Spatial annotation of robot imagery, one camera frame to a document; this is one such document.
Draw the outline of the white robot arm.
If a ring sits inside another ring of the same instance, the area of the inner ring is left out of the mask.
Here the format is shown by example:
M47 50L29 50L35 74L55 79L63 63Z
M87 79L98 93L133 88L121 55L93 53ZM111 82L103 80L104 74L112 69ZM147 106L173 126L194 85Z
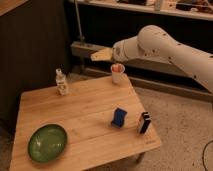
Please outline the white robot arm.
M178 42L156 25L147 25L131 38L112 48L93 53L92 61L126 62L144 57L164 57L189 77L213 93L213 54Z

